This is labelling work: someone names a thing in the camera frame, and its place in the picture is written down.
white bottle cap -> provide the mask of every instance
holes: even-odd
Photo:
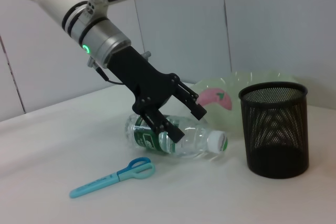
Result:
[[[211,131],[208,137],[208,151],[220,154],[227,146],[226,133],[224,131]]]

green indicator light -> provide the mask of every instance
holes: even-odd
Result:
[[[83,49],[85,50],[85,52],[87,52],[88,54],[90,53],[90,49],[87,45],[83,45]]]

plastic bottle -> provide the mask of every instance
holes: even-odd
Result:
[[[126,121],[125,135],[128,143],[132,147],[145,147],[178,157],[193,157],[204,152],[220,154],[227,147],[227,137],[223,131],[214,131],[180,116],[170,115],[167,119],[185,134],[177,144],[167,136],[166,132],[157,136],[136,114],[131,115]]]

black mesh cup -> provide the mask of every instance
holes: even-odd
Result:
[[[307,89],[292,82],[266,82],[239,93],[247,164],[268,178],[290,178],[309,166]]]

blue scissors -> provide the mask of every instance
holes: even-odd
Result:
[[[148,169],[150,169],[149,172],[141,173],[144,170]],[[152,176],[154,173],[155,173],[155,166],[151,162],[151,160],[147,157],[139,157],[132,160],[126,168],[116,173],[112,173],[110,175],[97,179],[96,181],[90,182],[86,185],[83,185],[81,187],[72,190],[69,196],[70,198],[77,198],[82,195],[116,184],[129,178],[144,179]]]

